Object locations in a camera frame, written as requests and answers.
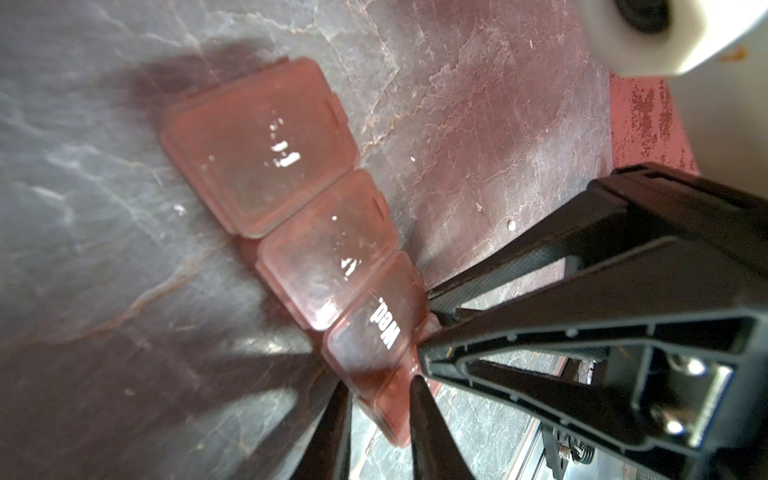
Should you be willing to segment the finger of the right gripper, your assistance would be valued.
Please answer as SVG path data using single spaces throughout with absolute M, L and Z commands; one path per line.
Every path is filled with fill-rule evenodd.
M 446 328 L 425 373 L 664 479 L 767 475 L 767 278 L 666 237 Z
M 665 236 L 698 240 L 767 272 L 766 199 L 656 164 L 614 170 L 485 260 L 435 287 L 435 312 L 560 259 L 585 270 Z

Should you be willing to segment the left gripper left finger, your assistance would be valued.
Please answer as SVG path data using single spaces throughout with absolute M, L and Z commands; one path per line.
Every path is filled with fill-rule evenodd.
M 339 382 L 291 480 L 347 480 L 351 460 L 352 396 Z

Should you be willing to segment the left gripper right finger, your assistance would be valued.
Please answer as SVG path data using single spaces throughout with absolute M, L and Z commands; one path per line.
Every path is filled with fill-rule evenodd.
M 426 380 L 410 384 L 410 431 L 414 479 L 473 479 Z

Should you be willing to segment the brown weekly pill organizer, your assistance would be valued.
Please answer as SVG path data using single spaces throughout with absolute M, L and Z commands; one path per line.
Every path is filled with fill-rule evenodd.
M 363 411 L 407 446 L 416 346 L 439 324 L 320 66 L 284 61 L 186 98 L 159 139 Z

